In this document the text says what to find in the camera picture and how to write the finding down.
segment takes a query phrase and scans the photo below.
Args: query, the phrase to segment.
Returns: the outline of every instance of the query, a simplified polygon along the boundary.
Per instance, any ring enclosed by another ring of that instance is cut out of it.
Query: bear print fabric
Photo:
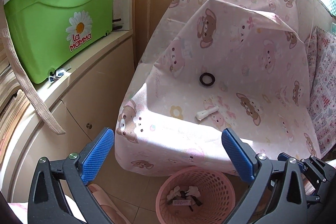
[[[308,57],[311,56],[308,61],[312,60],[310,70],[316,67],[309,114],[323,157],[336,144],[336,37],[317,28],[312,34],[309,47],[312,53],[308,54]]]
[[[191,165],[236,174],[225,128],[271,159],[320,157],[297,29],[295,0],[172,0],[120,108],[118,163],[149,176]],[[212,86],[200,83],[205,72]]]

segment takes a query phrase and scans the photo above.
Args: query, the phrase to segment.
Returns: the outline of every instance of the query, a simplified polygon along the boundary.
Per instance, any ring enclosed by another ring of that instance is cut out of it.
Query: pink sheet
[[[118,163],[149,176],[190,165],[235,174],[221,144],[227,127],[271,159],[320,157],[297,31],[295,0],[173,0],[120,108]],[[211,87],[199,82],[204,72]]]

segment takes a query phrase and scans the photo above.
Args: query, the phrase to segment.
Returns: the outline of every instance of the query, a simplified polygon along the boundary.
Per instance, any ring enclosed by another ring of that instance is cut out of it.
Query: sticker label
[[[72,52],[92,38],[92,19],[89,12],[83,10],[75,12],[73,17],[69,18],[69,22],[71,26],[66,28],[66,32],[69,33],[67,41],[70,42],[69,49]]]

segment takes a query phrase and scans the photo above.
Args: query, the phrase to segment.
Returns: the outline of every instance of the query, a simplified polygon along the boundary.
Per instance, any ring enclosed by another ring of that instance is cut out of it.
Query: beige strap
[[[8,23],[3,6],[3,0],[0,0],[0,38],[5,48],[5,52],[9,63],[14,71],[17,81],[21,85],[23,92],[28,97],[30,103],[36,110],[36,113],[41,117],[43,122],[57,135],[65,134],[64,129],[59,125],[54,116],[37,94],[33,84],[28,78],[25,70],[17,57],[11,34],[9,33]]]

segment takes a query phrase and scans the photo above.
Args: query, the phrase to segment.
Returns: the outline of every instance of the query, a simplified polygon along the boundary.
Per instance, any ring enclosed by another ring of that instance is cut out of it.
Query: clamp jaw
[[[321,213],[336,170],[322,160],[310,156],[298,160],[285,153],[270,160],[264,153],[256,154],[236,133],[227,128],[222,144],[241,179],[249,188],[223,224],[246,224],[268,187],[271,198],[263,216],[255,224],[310,224]],[[315,191],[306,196],[301,174]]]
[[[104,128],[80,153],[65,160],[40,158],[28,200],[28,224],[81,224],[72,215],[60,184],[66,180],[71,194],[87,223],[114,224],[86,187],[94,180],[114,143],[112,129]]]

